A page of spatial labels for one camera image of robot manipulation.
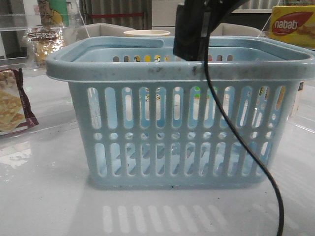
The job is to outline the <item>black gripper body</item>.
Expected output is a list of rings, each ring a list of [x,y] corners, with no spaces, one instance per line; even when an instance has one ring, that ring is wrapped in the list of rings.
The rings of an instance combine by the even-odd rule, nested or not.
[[[204,61],[212,33],[245,0],[186,0],[177,6],[173,54],[186,61]]]

